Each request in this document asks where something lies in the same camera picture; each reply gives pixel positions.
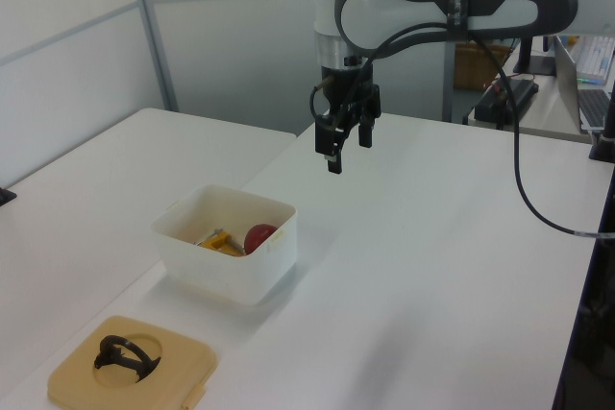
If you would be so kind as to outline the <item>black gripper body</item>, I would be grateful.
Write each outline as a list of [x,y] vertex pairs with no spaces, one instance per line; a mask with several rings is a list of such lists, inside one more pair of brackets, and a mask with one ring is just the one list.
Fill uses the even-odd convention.
[[337,114],[343,103],[365,103],[375,118],[381,116],[380,88],[373,82],[372,66],[350,70],[322,66],[321,76],[332,77],[332,82],[324,87],[330,115]]

